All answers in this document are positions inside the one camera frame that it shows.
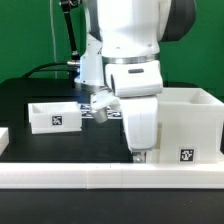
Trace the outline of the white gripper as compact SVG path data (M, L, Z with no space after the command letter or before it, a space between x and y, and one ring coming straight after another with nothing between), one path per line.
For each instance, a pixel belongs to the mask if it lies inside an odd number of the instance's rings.
M119 99L130 151L152 150L157 141L158 98L163 90L160 62L107 64L107 85ZM145 163L145 152L133 152L134 163Z

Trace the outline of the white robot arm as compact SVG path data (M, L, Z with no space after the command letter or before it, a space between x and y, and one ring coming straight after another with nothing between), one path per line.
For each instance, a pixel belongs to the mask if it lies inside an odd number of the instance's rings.
M155 148L163 91L161 42L182 39L196 19L196 0L82 0L86 51L78 79L92 89L90 112L103 123L122 114L128 149L144 163Z

